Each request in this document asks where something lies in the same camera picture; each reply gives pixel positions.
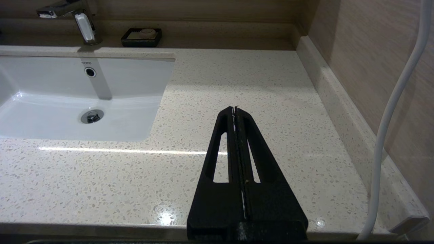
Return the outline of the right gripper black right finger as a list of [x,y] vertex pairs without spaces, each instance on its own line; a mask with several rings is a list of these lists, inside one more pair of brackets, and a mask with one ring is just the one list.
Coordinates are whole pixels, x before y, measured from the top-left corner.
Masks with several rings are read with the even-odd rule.
[[253,117],[235,108],[247,239],[307,239],[308,221]]

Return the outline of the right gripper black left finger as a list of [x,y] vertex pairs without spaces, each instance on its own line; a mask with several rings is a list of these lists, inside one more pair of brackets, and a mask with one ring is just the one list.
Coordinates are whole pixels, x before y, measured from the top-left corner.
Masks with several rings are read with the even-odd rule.
[[[236,240],[245,219],[234,107],[219,112],[186,222],[189,240]],[[227,138],[227,183],[214,182],[222,134]]]

